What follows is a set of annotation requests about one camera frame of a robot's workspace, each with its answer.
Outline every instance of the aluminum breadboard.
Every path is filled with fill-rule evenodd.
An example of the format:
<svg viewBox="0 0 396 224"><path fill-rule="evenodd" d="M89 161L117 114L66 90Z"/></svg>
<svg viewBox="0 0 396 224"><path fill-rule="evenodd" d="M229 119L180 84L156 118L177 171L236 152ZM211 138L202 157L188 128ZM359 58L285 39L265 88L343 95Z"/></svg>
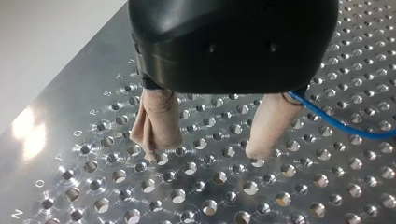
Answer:
<svg viewBox="0 0 396 224"><path fill-rule="evenodd" d="M356 127L394 129L396 5L339 4L306 97ZM1 135L2 223L395 223L395 139L348 135L305 109L272 158L252 161L261 95L180 94L183 146L145 161L128 139L142 87L126 12Z"/></svg>

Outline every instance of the white wall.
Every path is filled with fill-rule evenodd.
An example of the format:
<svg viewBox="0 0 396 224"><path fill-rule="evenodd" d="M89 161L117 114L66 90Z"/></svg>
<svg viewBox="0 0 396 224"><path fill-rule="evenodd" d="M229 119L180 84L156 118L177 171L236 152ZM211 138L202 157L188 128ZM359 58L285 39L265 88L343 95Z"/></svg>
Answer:
<svg viewBox="0 0 396 224"><path fill-rule="evenodd" d="M126 0L0 0L0 133Z"/></svg>

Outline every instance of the mounting hole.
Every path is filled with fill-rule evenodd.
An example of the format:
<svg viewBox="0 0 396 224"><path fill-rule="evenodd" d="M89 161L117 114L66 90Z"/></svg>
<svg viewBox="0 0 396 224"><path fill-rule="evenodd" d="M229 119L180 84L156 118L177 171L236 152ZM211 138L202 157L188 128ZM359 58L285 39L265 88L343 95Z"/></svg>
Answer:
<svg viewBox="0 0 396 224"><path fill-rule="evenodd" d="M185 211L180 216L182 223L195 223L195 213L192 211Z"/></svg>
<svg viewBox="0 0 396 224"><path fill-rule="evenodd" d="M393 177L395 176L395 172L392 168L384 166L381 168L381 176L386 179L393 179Z"/></svg>
<svg viewBox="0 0 396 224"><path fill-rule="evenodd" d="M329 202L330 202L332 205L340 206L341 204L343 204L343 197L341 197L341 196L338 195L338 194L332 194L332 195L329 197Z"/></svg>
<svg viewBox="0 0 396 224"><path fill-rule="evenodd" d="M151 212L159 212L163 210L163 203L160 201L151 202L148 207Z"/></svg>
<svg viewBox="0 0 396 224"><path fill-rule="evenodd" d="M290 217L292 224L306 224L307 221L303 215L297 214Z"/></svg>
<svg viewBox="0 0 396 224"><path fill-rule="evenodd" d="M256 210L261 215L267 215L267 214L271 213L271 206L268 203L259 203L256 207Z"/></svg>
<svg viewBox="0 0 396 224"><path fill-rule="evenodd" d="M190 117L190 111L183 110L180 112L179 116L180 119L188 119Z"/></svg>
<svg viewBox="0 0 396 224"><path fill-rule="evenodd" d="M361 224L361 218L352 213L346 214L345 221L347 224Z"/></svg>
<svg viewBox="0 0 396 224"><path fill-rule="evenodd" d="M91 145L84 145L79 149L79 152L81 153L81 155L87 155L90 154L91 150L92 150Z"/></svg>
<svg viewBox="0 0 396 224"><path fill-rule="evenodd" d="M129 137L131 136L131 131L126 131L122 134L122 137L124 137L125 139L131 140Z"/></svg>
<svg viewBox="0 0 396 224"><path fill-rule="evenodd" d="M55 200L48 198L41 203L41 207L45 210L51 209Z"/></svg>
<svg viewBox="0 0 396 224"><path fill-rule="evenodd" d="M124 125L124 124L126 124L127 122L128 122L128 117L126 117L125 115L116 118L116 123L117 123L118 125Z"/></svg>
<svg viewBox="0 0 396 224"><path fill-rule="evenodd" d="M142 173L148 169L148 166L146 165L145 162L140 161L134 166L134 169L136 170L137 173Z"/></svg>
<svg viewBox="0 0 396 224"><path fill-rule="evenodd" d="M150 193L155 190L155 182L152 179L148 179L143 181L140 184L140 187L142 188L143 192Z"/></svg>
<svg viewBox="0 0 396 224"><path fill-rule="evenodd" d="M321 203L312 203L309 206L309 211L311 212L313 217L324 217L326 213L326 208Z"/></svg>
<svg viewBox="0 0 396 224"><path fill-rule="evenodd" d="M58 218L52 218L52 219L46 221L45 224L60 224L60 223L61 223L61 222L59 221Z"/></svg>
<svg viewBox="0 0 396 224"><path fill-rule="evenodd" d="M197 164L195 162L189 161L184 169L184 174L193 175L197 171Z"/></svg>
<svg viewBox="0 0 396 224"><path fill-rule="evenodd" d="M318 121L319 120L319 116L314 114L314 113L309 113L306 115L306 117L312 121Z"/></svg>
<svg viewBox="0 0 396 224"><path fill-rule="evenodd" d="M221 141L224 139L225 135L224 133L213 133L212 137L215 141Z"/></svg>
<svg viewBox="0 0 396 224"><path fill-rule="evenodd" d="M294 141L294 140L289 140L286 143L286 148L289 151L298 151L300 149L300 144L298 144L298 142Z"/></svg>
<svg viewBox="0 0 396 224"><path fill-rule="evenodd" d="M165 183L172 183L177 180L177 173L175 171L165 171L162 175L162 180Z"/></svg>
<svg viewBox="0 0 396 224"><path fill-rule="evenodd" d="M182 189L174 189L171 192L171 199L173 203L183 203L186 200L186 192Z"/></svg>
<svg viewBox="0 0 396 224"><path fill-rule="evenodd" d="M117 110L119 110L120 108L121 108L121 104L118 103L118 102L116 102L116 103L114 103L114 104L111 105L111 109L114 110L114 111L117 111Z"/></svg>
<svg viewBox="0 0 396 224"><path fill-rule="evenodd" d="M232 158L235 155L235 150L232 147L226 147L221 151L221 154L225 158Z"/></svg>
<svg viewBox="0 0 396 224"><path fill-rule="evenodd" d="M248 224L250 223L250 214L244 211L237 212L234 220L236 224Z"/></svg>
<svg viewBox="0 0 396 224"><path fill-rule="evenodd" d="M354 123L360 123L362 121L362 117L360 114L354 113L350 116L350 119L352 120L352 122Z"/></svg>
<svg viewBox="0 0 396 224"><path fill-rule="evenodd" d="M93 204L97 213L105 213L109 207L109 201L106 198L99 199Z"/></svg>
<svg viewBox="0 0 396 224"><path fill-rule="evenodd" d="M259 186L253 182L253 181L248 181L244 187L244 192L248 195L255 195L257 191L259 191Z"/></svg>
<svg viewBox="0 0 396 224"><path fill-rule="evenodd" d="M124 215L127 224L136 224L140 220L140 212L136 209L128 211Z"/></svg>
<svg viewBox="0 0 396 224"><path fill-rule="evenodd" d="M230 132L233 134L240 134L242 132L242 127L239 124L230 126Z"/></svg>
<svg viewBox="0 0 396 224"><path fill-rule="evenodd" d="M334 147L335 150L337 151L345 151L346 150L346 146L343 143L340 142L336 142L332 145Z"/></svg>
<svg viewBox="0 0 396 224"><path fill-rule="evenodd" d="M262 159L250 159L251 165L254 167L262 167L265 164L265 161Z"/></svg>
<svg viewBox="0 0 396 224"><path fill-rule="evenodd" d="M285 177L294 177L296 175L296 169L293 165L290 164L282 165L280 167L280 172L282 172L282 175L284 175Z"/></svg>
<svg viewBox="0 0 396 224"><path fill-rule="evenodd" d="M233 165L232 167L232 172L235 175L241 175L243 174L245 171L247 170L247 168L245 167L245 165L237 163L235 165Z"/></svg>
<svg viewBox="0 0 396 224"><path fill-rule="evenodd" d="M103 187L104 183L102 179L94 179L90 183L91 190L99 190Z"/></svg>
<svg viewBox="0 0 396 224"><path fill-rule="evenodd" d="M349 160L349 166L354 170L359 170L363 166L363 163L358 158L351 158Z"/></svg>
<svg viewBox="0 0 396 224"><path fill-rule="evenodd" d="M195 140L193 144L194 144L194 147L196 149L200 149L201 150L201 149L204 149L206 147L207 142L206 142L206 140L204 138L200 138L200 139Z"/></svg>
<svg viewBox="0 0 396 224"><path fill-rule="evenodd" d="M217 185L223 185L227 181L227 175L224 172L218 172L213 176L212 180Z"/></svg>
<svg viewBox="0 0 396 224"><path fill-rule="evenodd" d="M139 105L139 98L133 96L128 100L130 105Z"/></svg>
<svg viewBox="0 0 396 224"><path fill-rule="evenodd" d="M70 180L73 178L73 175L74 175L73 170L67 170L62 174L62 177L64 178L64 180Z"/></svg>
<svg viewBox="0 0 396 224"><path fill-rule="evenodd" d="M195 107L195 109L198 112L204 112L206 110L206 106L205 105L198 105L198 106Z"/></svg>
<svg viewBox="0 0 396 224"><path fill-rule="evenodd" d="M215 215L217 210L218 210L218 204L213 200L206 200L202 204L202 211L207 216Z"/></svg>
<svg viewBox="0 0 396 224"><path fill-rule="evenodd" d="M324 137L330 137L332 136L332 129L326 126L321 126L319 128L319 133Z"/></svg>
<svg viewBox="0 0 396 224"><path fill-rule="evenodd" d="M187 94L187 98L188 98L189 100L196 100L196 99L198 99L198 97L199 97L198 94L192 94L192 93L188 93L188 94Z"/></svg>
<svg viewBox="0 0 396 224"><path fill-rule="evenodd" d="M300 119L295 119L292 123L291 123L291 127L293 129L302 129L304 127L304 123L300 120Z"/></svg>
<svg viewBox="0 0 396 224"><path fill-rule="evenodd" d="M202 193L205 190L205 182L198 180L192 184L192 191L195 193Z"/></svg>
<svg viewBox="0 0 396 224"><path fill-rule="evenodd" d="M186 127L186 131L187 133L195 133L196 131L198 131L198 126L196 124L192 124Z"/></svg>
<svg viewBox="0 0 396 224"><path fill-rule="evenodd" d="M379 208L375 204L367 203L363 206L363 214L366 217L378 217L379 216Z"/></svg>
<svg viewBox="0 0 396 224"><path fill-rule="evenodd" d="M383 153L388 154L393 151L393 146L391 146L389 143L383 142L379 145L379 149L381 149Z"/></svg>
<svg viewBox="0 0 396 224"><path fill-rule="evenodd" d="M78 222L82 219L83 214L83 211L78 209L72 212L70 218L72 219L72 221Z"/></svg>
<svg viewBox="0 0 396 224"><path fill-rule="evenodd" d="M350 196L359 198L361 196L361 186L355 184L348 184L346 188Z"/></svg>
<svg viewBox="0 0 396 224"><path fill-rule="evenodd" d="M214 107L221 107L222 105L224 105L224 101L220 98L216 98L212 100L212 105Z"/></svg>
<svg viewBox="0 0 396 224"><path fill-rule="evenodd" d="M393 195L385 194L382 197L382 204L387 208L394 208L396 207L396 198Z"/></svg>
<svg viewBox="0 0 396 224"><path fill-rule="evenodd" d="M206 127L213 127L216 124L216 119L213 117L210 117L210 118L204 119L203 123Z"/></svg>
<svg viewBox="0 0 396 224"><path fill-rule="evenodd" d="M96 125L96 130L98 130L99 132L102 132L106 129L106 125L104 123L99 123Z"/></svg>
<svg viewBox="0 0 396 224"><path fill-rule="evenodd" d="M133 193L130 189L122 189L119 194L120 200L123 202L131 201L133 198Z"/></svg>
<svg viewBox="0 0 396 224"><path fill-rule="evenodd" d="M128 153L128 155L133 156L133 157L139 155L139 153L141 151L142 151L142 148L138 145L134 145L134 146L126 148L126 152Z"/></svg>
<svg viewBox="0 0 396 224"><path fill-rule="evenodd" d="M157 154L155 160L158 165L165 165L169 161L168 155L166 155L165 153Z"/></svg>
<svg viewBox="0 0 396 224"><path fill-rule="evenodd" d="M342 167L334 166L334 167L332 167L332 173L336 176L341 177L345 174L345 171Z"/></svg>
<svg viewBox="0 0 396 224"><path fill-rule="evenodd" d="M276 202L280 206L286 207L291 203L291 197L287 192L280 192L276 195Z"/></svg>
<svg viewBox="0 0 396 224"><path fill-rule="evenodd" d="M326 175L315 175L314 183L320 188L325 188L329 184L329 179Z"/></svg>
<svg viewBox="0 0 396 224"><path fill-rule="evenodd" d="M305 195L308 193L308 186L305 184L298 184L296 185L295 190L298 194Z"/></svg>
<svg viewBox="0 0 396 224"><path fill-rule="evenodd" d="M236 110L240 114L247 114L248 113L248 106L247 105L239 105Z"/></svg>
<svg viewBox="0 0 396 224"><path fill-rule="evenodd" d="M300 158L299 163L306 168L309 168L314 164L314 162L309 157Z"/></svg>
<svg viewBox="0 0 396 224"><path fill-rule="evenodd" d="M317 140L317 138L314 135L312 135L312 134L305 134L303 136L303 139L307 143L314 143Z"/></svg>
<svg viewBox="0 0 396 224"><path fill-rule="evenodd" d="M120 155L117 152L108 154L106 157L106 163L107 164L114 164L120 159Z"/></svg>
<svg viewBox="0 0 396 224"><path fill-rule="evenodd" d="M103 147L111 147L114 144L114 139L111 136L104 137L101 141Z"/></svg>
<svg viewBox="0 0 396 224"><path fill-rule="evenodd" d="M317 157L322 161L328 161L331 156L332 154L325 148L320 148L317 150Z"/></svg>
<svg viewBox="0 0 396 224"><path fill-rule="evenodd" d="M67 201L74 202L79 197L79 189L68 189L64 196L66 197Z"/></svg>
<svg viewBox="0 0 396 224"><path fill-rule="evenodd" d="M97 161L87 161L85 162L84 165L84 170L87 173L92 173L98 168L98 162Z"/></svg>
<svg viewBox="0 0 396 224"><path fill-rule="evenodd" d="M126 179L126 172L124 170L118 170L113 173L113 181L120 183Z"/></svg>
<svg viewBox="0 0 396 224"><path fill-rule="evenodd" d="M274 185L276 182L276 176L273 174L265 175L263 181L267 185Z"/></svg>
<svg viewBox="0 0 396 224"><path fill-rule="evenodd" d="M236 100L236 99L238 99L238 94L229 94L228 95L228 98L230 99L230 100Z"/></svg>
<svg viewBox="0 0 396 224"><path fill-rule="evenodd" d="M227 204L236 203L237 194L234 191L226 191L222 195L222 199Z"/></svg>

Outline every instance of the blue tube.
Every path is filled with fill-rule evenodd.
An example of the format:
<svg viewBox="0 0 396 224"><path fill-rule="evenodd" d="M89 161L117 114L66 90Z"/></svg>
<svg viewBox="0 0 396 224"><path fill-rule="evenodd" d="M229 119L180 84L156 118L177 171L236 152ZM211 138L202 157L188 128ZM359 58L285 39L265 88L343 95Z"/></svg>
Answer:
<svg viewBox="0 0 396 224"><path fill-rule="evenodd" d="M387 138L390 138L390 137L393 137L396 135L396 130L391 130L391 131L383 132L383 133L368 133L365 131L361 131L361 130L352 128L352 127L350 127L346 124L343 124L340 121L332 118L331 116L326 114L323 110L321 110L320 108L318 108L317 106L315 106L311 102L309 102L307 99L298 95L296 92L290 91L289 94L291 97L293 97L297 101L301 102L301 104L306 106L308 109L312 110L314 113L321 116L324 120L329 122L332 126L336 127L337 129L340 129L344 132L356 134L360 137L374 139L374 140L387 139Z"/></svg>

